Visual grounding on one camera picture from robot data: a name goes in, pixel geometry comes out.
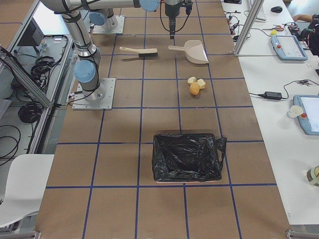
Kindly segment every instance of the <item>white desk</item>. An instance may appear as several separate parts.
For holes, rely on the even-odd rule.
[[[276,5],[283,7],[282,13],[269,12]],[[243,0],[242,5],[223,3],[223,7],[225,11],[247,10],[246,0]],[[253,27],[268,28],[272,24],[292,21],[281,0],[266,0],[264,12],[267,13],[267,22],[256,22]],[[245,18],[242,14],[232,14],[241,20]],[[251,34],[240,55],[275,55],[269,37],[257,30],[251,30]],[[310,51],[307,54],[308,61],[293,63],[281,61],[276,56],[239,57],[249,92],[262,94],[275,91],[286,97],[283,85],[291,81],[310,79],[319,83],[315,72],[319,58],[312,56]],[[319,188],[308,183],[306,172],[319,164],[319,136],[304,134],[298,120],[288,119],[286,112],[292,105],[294,95],[317,95],[319,86],[292,83],[287,90],[290,97],[285,101],[269,101],[254,96],[251,99],[289,223],[318,225]]]

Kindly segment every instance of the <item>person's arm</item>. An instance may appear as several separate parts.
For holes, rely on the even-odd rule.
[[[294,21],[307,21],[307,22],[312,22],[313,16],[312,15],[304,15],[304,14],[298,14],[296,16],[293,16]]]

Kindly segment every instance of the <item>chair seat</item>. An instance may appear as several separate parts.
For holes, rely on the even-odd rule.
[[[39,211],[53,157],[24,154],[13,160],[0,205],[0,228]]]

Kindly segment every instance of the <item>beige dustpan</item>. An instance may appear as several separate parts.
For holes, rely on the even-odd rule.
[[[209,63],[204,51],[203,43],[200,40],[189,40],[182,46],[168,46],[172,51],[184,51],[186,58],[195,64]]]

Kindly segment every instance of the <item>black plastic bag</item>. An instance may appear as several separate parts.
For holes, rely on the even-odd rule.
[[[212,133],[157,134],[153,140],[153,175],[160,182],[205,182],[222,178],[227,138]],[[222,152],[218,158],[217,150]]]

